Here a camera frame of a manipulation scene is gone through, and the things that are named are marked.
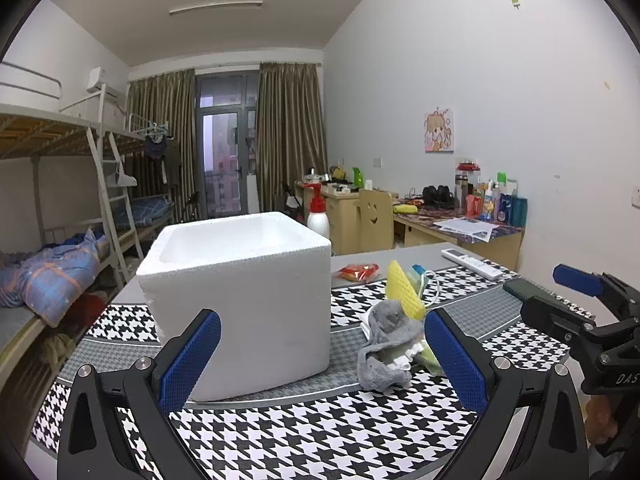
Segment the person right hand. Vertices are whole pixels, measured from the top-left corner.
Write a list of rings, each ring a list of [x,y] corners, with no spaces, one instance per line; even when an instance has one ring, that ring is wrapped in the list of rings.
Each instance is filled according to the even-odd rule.
[[[617,422],[613,418],[610,399],[592,396],[586,405],[585,430],[591,444],[602,444],[617,434]]]

